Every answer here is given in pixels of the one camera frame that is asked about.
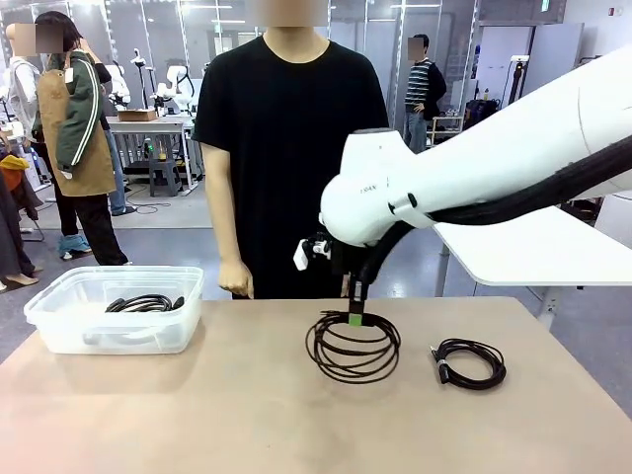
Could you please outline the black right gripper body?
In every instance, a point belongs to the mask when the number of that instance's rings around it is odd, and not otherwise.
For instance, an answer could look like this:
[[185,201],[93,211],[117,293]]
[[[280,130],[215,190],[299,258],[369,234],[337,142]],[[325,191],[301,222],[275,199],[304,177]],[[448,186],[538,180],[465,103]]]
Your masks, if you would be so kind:
[[342,279],[354,276],[358,277],[360,281],[366,282],[363,268],[367,259],[367,247],[357,247],[335,241],[331,251],[332,273],[335,277]]

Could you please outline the person's right hand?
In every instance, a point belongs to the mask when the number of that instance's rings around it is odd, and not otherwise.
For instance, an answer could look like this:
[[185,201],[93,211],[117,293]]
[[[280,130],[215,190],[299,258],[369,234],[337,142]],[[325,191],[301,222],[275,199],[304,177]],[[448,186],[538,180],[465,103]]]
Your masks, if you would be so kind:
[[237,297],[254,298],[252,274],[241,260],[225,260],[220,263],[218,286]]

